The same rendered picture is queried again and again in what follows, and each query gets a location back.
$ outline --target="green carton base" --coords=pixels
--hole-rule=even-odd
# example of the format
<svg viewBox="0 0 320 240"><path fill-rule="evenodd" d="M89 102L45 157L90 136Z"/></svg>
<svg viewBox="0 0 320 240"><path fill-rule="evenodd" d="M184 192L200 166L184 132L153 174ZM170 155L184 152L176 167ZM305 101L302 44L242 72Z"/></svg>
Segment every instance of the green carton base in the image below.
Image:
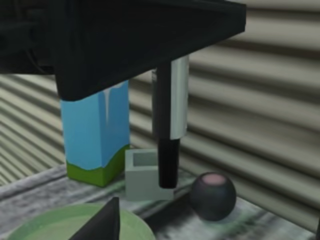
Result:
<svg viewBox="0 0 320 240"><path fill-rule="evenodd" d="M125 169L125 154L128 149L130 149L129 144L122 147L105 167L99 167L92 170L82 169L81 167L69 163L67 160L67 176L70 179L79 182L105 187Z"/></svg>

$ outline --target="blue and green box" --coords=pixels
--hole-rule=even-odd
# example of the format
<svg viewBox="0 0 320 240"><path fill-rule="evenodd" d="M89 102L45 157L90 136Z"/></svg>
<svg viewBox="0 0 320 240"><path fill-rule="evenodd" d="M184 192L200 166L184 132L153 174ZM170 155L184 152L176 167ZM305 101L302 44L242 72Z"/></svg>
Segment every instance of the blue and green box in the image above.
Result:
<svg viewBox="0 0 320 240"><path fill-rule="evenodd" d="M61 101L69 178L104 187L125 168L130 148L128 81L79 101Z"/></svg>

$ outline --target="pink spot on sphere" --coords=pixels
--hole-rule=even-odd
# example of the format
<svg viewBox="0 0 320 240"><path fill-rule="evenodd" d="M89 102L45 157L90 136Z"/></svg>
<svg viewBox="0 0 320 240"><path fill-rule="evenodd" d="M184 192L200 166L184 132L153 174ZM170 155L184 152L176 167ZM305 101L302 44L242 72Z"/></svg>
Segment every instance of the pink spot on sphere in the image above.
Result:
<svg viewBox="0 0 320 240"><path fill-rule="evenodd" d="M202 177L202 180L205 184L208 185L222 185L226 182L226 178L222 175L216 173L209 173Z"/></svg>

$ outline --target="gray wooden table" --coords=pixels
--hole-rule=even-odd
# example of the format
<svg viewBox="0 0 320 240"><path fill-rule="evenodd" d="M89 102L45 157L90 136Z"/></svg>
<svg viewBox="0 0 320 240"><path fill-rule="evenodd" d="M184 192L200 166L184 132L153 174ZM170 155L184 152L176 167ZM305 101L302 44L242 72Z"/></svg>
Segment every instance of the gray wooden table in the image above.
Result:
<svg viewBox="0 0 320 240"><path fill-rule="evenodd" d="M314 240L314 234L249 202L237 200L228 219L215 224L201 221L188 205L195 179L181 170L174 201L130 202L124 177L106 188L70 180L64 165L0 187L0 240L18 226L48 210L82 203L106 203L114 196L120 207L142 217L158 240Z"/></svg>

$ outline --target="corrugated metal panel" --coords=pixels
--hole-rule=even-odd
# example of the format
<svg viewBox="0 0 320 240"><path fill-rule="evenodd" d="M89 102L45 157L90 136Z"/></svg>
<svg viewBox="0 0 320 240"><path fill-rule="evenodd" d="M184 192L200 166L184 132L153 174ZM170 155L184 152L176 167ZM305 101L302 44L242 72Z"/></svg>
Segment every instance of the corrugated metal panel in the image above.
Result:
<svg viewBox="0 0 320 240"><path fill-rule="evenodd" d="M181 165L308 230L320 216L318 0L247 0L247 31L190 56ZM0 76L0 185L63 164L52 76ZM130 81L131 142L154 147L151 76Z"/></svg>

